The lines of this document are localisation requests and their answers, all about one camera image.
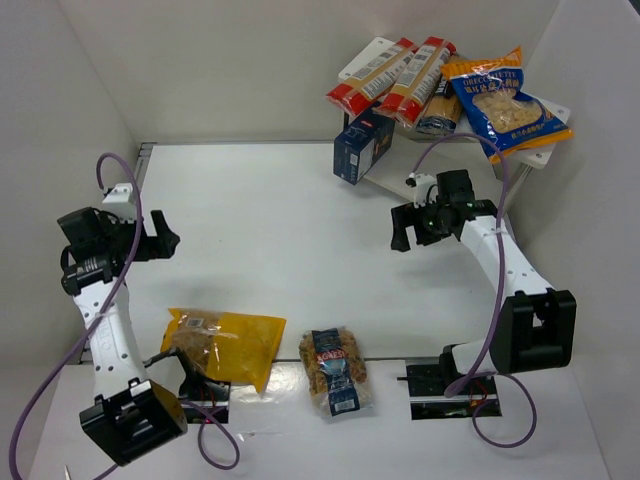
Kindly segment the blue orange pasta bag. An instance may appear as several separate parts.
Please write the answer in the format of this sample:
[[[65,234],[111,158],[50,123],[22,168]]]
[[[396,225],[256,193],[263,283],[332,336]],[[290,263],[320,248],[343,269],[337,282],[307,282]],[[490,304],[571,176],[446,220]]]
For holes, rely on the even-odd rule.
[[[541,101],[522,91],[522,51],[483,60],[449,62],[441,67],[488,160],[500,161],[519,150],[538,148],[573,137],[573,131]]]

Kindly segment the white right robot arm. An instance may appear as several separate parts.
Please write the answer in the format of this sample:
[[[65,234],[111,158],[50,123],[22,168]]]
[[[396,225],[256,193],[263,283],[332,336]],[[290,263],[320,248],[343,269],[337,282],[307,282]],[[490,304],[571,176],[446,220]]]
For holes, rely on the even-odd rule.
[[[475,257],[496,293],[482,340],[451,344],[439,356],[448,397],[476,376],[507,375],[567,366],[572,358],[577,301],[557,290],[530,264],[489,199],[476,198],[469,174],[412,174],[411,202],[391,211],[391,247],[406,252],[408,233],[427,246],[455,238]]]

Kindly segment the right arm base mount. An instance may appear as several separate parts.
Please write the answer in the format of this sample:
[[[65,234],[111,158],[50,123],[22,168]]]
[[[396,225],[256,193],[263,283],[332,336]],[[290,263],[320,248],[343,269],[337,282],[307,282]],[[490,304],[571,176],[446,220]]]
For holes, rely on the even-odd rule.
[[[405,370],[397,380],[408,387],[412,420],[461,419],[474,414],[502,416],[493,378],[474,379],[457,396],[446,397],[444,380],[434,359],[408,360]]]

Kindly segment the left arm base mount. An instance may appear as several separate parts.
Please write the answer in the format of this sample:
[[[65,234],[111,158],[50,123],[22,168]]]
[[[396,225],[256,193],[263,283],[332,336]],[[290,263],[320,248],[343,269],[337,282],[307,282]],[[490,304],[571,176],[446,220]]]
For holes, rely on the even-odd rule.
[[[229,382],[205,380],[198,384],[191,384],[184,381],[179,387],[179,399],[191,401],[209,410],[221,424],[227,424],[230,392]]]

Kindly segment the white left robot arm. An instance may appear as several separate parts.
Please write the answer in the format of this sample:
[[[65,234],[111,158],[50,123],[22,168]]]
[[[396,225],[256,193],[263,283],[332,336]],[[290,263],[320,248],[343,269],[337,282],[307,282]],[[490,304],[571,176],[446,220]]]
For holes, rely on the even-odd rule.
[[[123,279],[128,257],[169,259],[180,238],[160,210],[155,235],[137,221],[86,207],[58,220],[69,244],[61,258],[63,290],[85,321],[94,365],[94,403],[79,415],[84,433],[117,465],[126,466],[187,431],[177,396],[151,380],[139,353]]]

